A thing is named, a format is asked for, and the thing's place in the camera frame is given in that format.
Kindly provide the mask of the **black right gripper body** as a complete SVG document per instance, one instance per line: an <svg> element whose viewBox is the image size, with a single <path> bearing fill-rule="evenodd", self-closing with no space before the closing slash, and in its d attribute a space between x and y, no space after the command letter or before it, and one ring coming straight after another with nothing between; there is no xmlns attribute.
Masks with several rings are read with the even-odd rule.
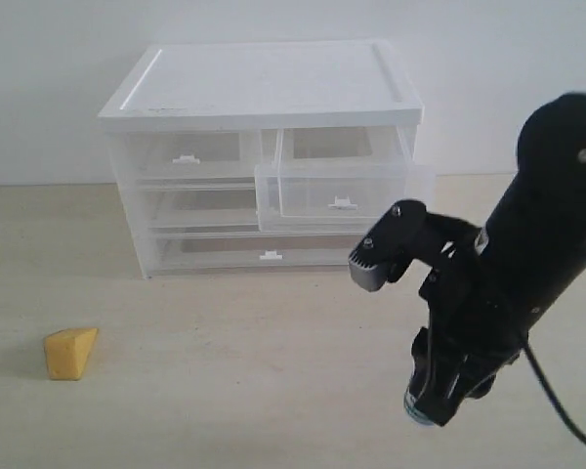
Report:
<svg viewBox="0 0 586 469"><path fill-rule="evenodd" d="M446 425L463 401L484 397L497 372L518 358L518 339L503 323L506 305L474 248L479 233L464 220L429 214L416 244L432 266L419 289L429 320L411 346L404 405L426 425Z"/></svg>

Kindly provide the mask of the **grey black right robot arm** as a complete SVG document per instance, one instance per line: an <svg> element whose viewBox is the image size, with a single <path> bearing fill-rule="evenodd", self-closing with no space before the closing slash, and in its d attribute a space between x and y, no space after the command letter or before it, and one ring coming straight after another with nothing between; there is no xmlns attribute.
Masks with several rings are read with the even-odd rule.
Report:
<svg viewBox="0 0 586 469"><path fill-rule="evenodd" d="M483 226L463 235L420 288L429 321L412 344L404 399L434 425L489 392L586 270L586 94L537 109L519 134L517 161Z"/></svg>

